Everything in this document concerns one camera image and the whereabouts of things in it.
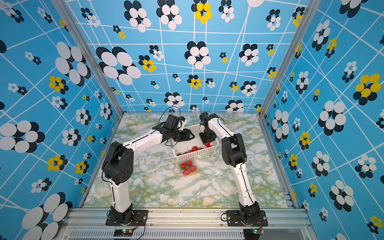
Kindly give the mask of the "clear plastic clamshell container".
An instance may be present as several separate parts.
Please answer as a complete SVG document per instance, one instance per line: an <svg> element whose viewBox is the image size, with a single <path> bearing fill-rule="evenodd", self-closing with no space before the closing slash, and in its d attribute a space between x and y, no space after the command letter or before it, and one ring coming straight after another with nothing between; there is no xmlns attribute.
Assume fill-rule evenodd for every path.
<svg viewBox="0 0 384 240"><path fill-rule="evenodd" d="M188 160L182 160L182 161L179 161L179 163L178 163L179 170L180 170L181 174L182 174L184 177L187 177L187 176L184 175L184 170L183 170L182 167L181 167L181 163L186 163L186 164L187 164L187 161L188 161ZM192 173L192 172L190 171L191 173L190 173L188 176L190 176L190 175L192 175L192 174L195 174L195 173L197 173L197 171L198 171L198 167L197 167L196 162L193 161L193 160L190 160L190 161L192 161L192 163L193 163L192 166L195 166L197 170L196 170L194 173Z"/></svg>

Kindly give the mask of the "white perforated plastic basket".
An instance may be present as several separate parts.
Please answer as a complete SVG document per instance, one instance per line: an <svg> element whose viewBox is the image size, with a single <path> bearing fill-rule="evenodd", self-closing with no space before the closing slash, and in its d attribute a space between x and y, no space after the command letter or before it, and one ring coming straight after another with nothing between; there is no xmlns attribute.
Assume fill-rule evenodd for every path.
<svg viewBox="0 0 384 240"><path fill-rule="evenodd" d="M192 133L195 135L195 138L190 141L184 141L184 142L175 142L174 140L170 140L171 147L172 147L172 153L177 160L187 160L196 156L209 154L214 152L218 145L219 141L218 139L215 139L213 142L211 142L211 146L207 148L205 144L202 142L199 133L202 133L204 130L204 127L201 126L201 124L196 124L192 126L185 127L185 129L189 129L192 131ZM198 150L193 152L192 148L194 146L198 147Z"/></svg>

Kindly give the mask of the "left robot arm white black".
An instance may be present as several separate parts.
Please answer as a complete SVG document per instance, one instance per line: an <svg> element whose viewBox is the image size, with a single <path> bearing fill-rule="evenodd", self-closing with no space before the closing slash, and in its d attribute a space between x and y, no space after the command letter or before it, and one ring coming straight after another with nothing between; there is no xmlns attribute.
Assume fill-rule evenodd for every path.
<svg viewBox="0 0 384 240"><path fill-rule="evenodd" d="M128 225L133 218L133 204L129 196L128 180L133 174L134 159L147 149L166 142L185 142L195 138L192 131L168 127L162 123L146 134L128 142L113 142L107 152L102 171L110 183L113 202L111 217L121 225Z"/></svg>

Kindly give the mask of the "aluminium corner post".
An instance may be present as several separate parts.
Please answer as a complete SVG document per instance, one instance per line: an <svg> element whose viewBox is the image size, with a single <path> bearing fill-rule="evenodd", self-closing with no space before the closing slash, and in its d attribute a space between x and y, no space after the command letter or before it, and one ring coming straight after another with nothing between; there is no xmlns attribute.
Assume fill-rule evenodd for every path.
<svg viewBox="0 0 384 240"><path fill-rule="evenodd" d="M109 85L106 77L104 76L102 70L95 57L91 51L89 45L86 42L84 34L81 32L80 28L75 22L73 14L70 13L69 7L66 6L65 1L52 1L55 8L57 9L59 15L63 18L66 25L70 29L70 33L75 40L77 46L80 48L83 53L86 61L89 63L91 71L94 73L96 80L99 82L101 88L105 92L106 96L109 98L112 106L117 111L117 114L121 118L124 115L124 111L118 102L118 99L112 93L111 86Z"/></svg>
<svg viewBox="0 0 384 240"><path fill-rule="evenodd" d="M264 114L267 112L269 105L271 104L274 96L275 91L278 88L279 84L284 78L284 74L286 73L289 65L291 64L294 52L296 51L297 47L301 43L306 31L308 30L309 25L311 24L313 17L321 3L321 0L311 0L309 1L309 4L306 7L305 16L304 19L301 21L300 25L298 26L292 41L289 44L289 47L283 57L283 60L281 62L281 65L278 68L277 76L273 80L271 87L266 95L266 98L263 102L262 109L259 113L259 116L261 119L264 118Z"/></svg>

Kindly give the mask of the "left aluminium corner post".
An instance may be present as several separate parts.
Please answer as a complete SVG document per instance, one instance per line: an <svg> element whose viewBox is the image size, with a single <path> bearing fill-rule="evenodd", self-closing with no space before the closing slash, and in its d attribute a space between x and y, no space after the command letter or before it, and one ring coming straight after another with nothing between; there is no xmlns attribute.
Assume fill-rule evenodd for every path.
<svg viewBox="0 0 384 240"><path fill-rule="evenodd" d="M70 33L75 40L77 46L80 48L83 53L86 61L89 63L91 71L94 73L96 80L99 82L101 88L105 92L106 96L109 98L112 106L117 111L117 114L121 118L124 115L124 111L118 102L118 99L112 93L111 86L109 85L106 77L104 76L102 70L95 57L91 51L89 45L86 42L84 34L81 32L80 28L75 22L73 14L70 13L69 7L66 6L65 1L52 1L55 8L57 9L59 15L63 18L66 25L70 29Z"/></svg>

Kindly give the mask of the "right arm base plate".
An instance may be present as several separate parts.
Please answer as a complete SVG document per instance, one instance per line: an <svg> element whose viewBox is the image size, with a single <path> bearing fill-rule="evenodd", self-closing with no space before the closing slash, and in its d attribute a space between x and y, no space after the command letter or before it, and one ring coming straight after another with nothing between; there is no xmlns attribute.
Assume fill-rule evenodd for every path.
<svg viewBox="0 0 384 240"><path fill-rule="evenodd" d="M269 225L266 212L261 211L257 216L247 217L240 210L227 210L222 220L227 222L229 227L267 227Z"/></svg>

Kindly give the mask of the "aluminium front frame rail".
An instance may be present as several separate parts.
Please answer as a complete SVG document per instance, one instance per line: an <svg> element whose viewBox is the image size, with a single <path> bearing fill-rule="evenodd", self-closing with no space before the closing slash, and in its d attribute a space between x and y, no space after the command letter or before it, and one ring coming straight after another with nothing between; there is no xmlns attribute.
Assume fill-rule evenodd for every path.
<svg viewBox="0 0 384 240"><path fill-rule="evenodd" d="M244 240L244 229L264 230L260 240L316 240L303 209L266 209L267 227L229 227L225 209L148 210L144 226L106 226L106 208L71 210L58 233L59 240ZM132 229L130 238L114 238L115 229Z"/></svg>

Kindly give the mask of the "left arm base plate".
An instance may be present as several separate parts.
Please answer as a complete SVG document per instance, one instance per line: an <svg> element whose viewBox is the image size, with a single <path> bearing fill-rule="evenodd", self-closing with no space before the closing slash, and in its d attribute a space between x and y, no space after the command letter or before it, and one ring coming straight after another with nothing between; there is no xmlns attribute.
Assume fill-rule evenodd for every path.
<svg viewBox="0 0 384 240"><path fill-rule="evenodd" d="M148 218L148 210L128 210L126 213L119 213L115 209L109 210L106 226L144 226Z"/></svg>

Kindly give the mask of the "right aluminium corner post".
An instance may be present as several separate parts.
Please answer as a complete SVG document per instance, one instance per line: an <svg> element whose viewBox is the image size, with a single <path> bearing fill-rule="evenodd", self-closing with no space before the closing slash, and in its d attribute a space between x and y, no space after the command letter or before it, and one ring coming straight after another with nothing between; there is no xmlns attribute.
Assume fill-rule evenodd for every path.
<svg viewBox="0 0 384 240"><path fill-rule="evenodd" d="M296 51L297 47L301 43L306 31L308 30L309 25L311 24L313 17L321 3L321 0L311 0L309 1L309 4L306 7L305 16L304 19L301 21L300 25L298 26L292 41L289 44L289 47L283 57L283 60L281 62L281 65L278 68L277 76L273 80L271 87L266 95L266 98L263 102L262 109L259 113L259 116L261 119L264 118L264 114L267 112L269 105L271 104L274 96L275 91L278 88L279 84L284 78L284 74L286 73L289 65L291 64L294 52Z"/></svg>

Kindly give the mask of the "green circuit board left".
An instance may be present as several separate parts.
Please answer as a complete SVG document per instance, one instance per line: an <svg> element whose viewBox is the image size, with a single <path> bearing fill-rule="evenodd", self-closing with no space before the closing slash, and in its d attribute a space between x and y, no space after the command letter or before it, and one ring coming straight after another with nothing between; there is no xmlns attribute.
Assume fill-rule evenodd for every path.
<svg viewBox="0 0 384 240"><path fill-rule="evenodd" d="M132 229L115 229L114 238L130 238L133 236L134 230Z"/></svg>

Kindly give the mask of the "circuit board right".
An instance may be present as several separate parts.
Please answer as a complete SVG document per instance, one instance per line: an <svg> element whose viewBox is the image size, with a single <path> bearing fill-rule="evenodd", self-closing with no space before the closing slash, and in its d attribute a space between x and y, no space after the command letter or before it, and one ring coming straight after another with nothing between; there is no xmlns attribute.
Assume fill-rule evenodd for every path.
<svg viewBox="0 0 384 240"><path fill-rule="evenodd" d="M259 240L260 237L265 234L265 231L258 229L244 229L243 233L245 240Z"/></svg>

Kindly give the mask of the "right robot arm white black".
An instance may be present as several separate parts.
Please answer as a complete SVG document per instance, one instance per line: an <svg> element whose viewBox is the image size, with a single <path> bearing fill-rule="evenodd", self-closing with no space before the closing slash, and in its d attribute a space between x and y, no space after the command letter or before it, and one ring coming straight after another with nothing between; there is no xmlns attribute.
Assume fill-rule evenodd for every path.
<svg viewBox="0 0 384 240"><path fill-rule="evenodd" d="M221 140L223 160L229 166L237 185L242 222L250 226L261 215L261 209L248 179L246 167L248 158L243 137L240 133L229 130L216 114L202 113L200 121L203 127L200 138L204 144Z"/></svg>

